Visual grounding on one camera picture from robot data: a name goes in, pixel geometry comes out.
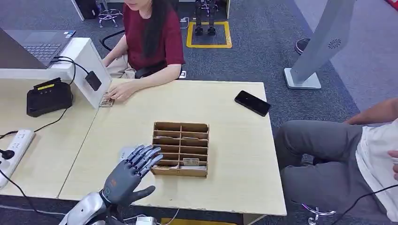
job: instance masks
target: woman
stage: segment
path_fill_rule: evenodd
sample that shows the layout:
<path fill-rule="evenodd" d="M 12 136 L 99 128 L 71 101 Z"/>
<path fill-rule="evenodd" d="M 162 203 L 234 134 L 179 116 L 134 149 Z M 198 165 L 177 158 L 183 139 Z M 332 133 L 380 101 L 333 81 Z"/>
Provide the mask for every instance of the woman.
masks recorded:
<path fill-rule="evenodd" d="M 162 64 L 160 71 L 112 87 L 108 96 L 124 101 L 134 92 L 177 79 L 185 63 L 180 22 L 168 0 L 125 0 L 126 30 L 103 62 L 111 75 L 134 78 L 135 71 Z"/>

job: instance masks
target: red shirt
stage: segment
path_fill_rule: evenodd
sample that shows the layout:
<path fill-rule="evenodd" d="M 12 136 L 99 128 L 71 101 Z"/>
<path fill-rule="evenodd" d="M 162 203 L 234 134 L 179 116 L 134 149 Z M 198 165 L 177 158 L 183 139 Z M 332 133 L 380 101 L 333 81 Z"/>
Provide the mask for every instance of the red shirt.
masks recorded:
<path fill-rule="evenodd" d="M 143 56 L 142 36 L 149 19 L 143 19 L 138 11 L 123 5 L 123 23 L 126 30 L 128 61 L 132 68 L 140 70 L 143 67 L 154 66 L 161 61 L 170 64 L 184 64 L 183 40 L 180 22 L 176 12 L 170 9 L 166 16 L 159 46 L 150 58 Z"/>

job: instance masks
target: gray pants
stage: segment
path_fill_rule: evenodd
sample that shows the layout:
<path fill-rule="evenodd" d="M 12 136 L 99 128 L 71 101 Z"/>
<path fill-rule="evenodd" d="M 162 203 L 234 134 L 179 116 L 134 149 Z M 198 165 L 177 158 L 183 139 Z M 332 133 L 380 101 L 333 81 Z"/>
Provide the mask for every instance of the gray pants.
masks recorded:
<path fill-rule="evenodd" d="M 275 147 L 286 204 L 304 203 L 343 213 L 358 197 L 371 193 L 355 158 L 361 136 L 361 126 L 344 123 L 297 120 L 283 124 Z M 328 162 L 301 166 L 303 154 Z M 362 198 L 348 214 L 389 221 L 386 213 L 372 195 Z"/>

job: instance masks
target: white monitor stand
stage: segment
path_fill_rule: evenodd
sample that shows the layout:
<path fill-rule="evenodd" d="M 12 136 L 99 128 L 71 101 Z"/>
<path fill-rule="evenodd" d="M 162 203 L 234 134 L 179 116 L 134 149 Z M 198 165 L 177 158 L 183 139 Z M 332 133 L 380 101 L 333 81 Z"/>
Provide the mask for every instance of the white monitor stand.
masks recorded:
<path fill-rule="evenodd" d="M 88 84 L 85 77 L 87 73 L 81 68 L 76 67 L 76 77 L 74 84 L 79 88 L 94 108 L 98 108 L 104 93 L 109 89 L 112 78 L 102 63 L 102 59 L 97 52 L 90 38 L 74 37 L 61 52 L 60 56 L 67 56 L 79 65 L 83 66 L 88 72 L 94 71 L 101 86 L 94 91 Z M 72 80 L 74 67 L 69 62 L 57 62 L 47 69 L 4 69 L 0 68 L 0 79 L 33 79 L 33 80 L 52 80 L 60 77 L 64 81 Z"/>
<path fill-rule="evenodd" d="M 328 1 L 303 54 L 292 68 L 284 69 L 284 76 L 289 88 L 321 88 L 316 70 L 347 45 L 355 1 Z"/>

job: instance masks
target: speaker grille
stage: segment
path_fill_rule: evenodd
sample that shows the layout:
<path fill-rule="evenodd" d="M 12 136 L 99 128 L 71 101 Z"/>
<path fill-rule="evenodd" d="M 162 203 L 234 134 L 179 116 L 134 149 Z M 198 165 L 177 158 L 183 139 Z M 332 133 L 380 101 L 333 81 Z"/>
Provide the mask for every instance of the speaker grille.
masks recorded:
<path fill-rule="evenodd" d="M 328 44 L 328 48 L 330 49 L 336 49 L 341 45 L 341 40 L 340 39 L 334 39 Z"/>

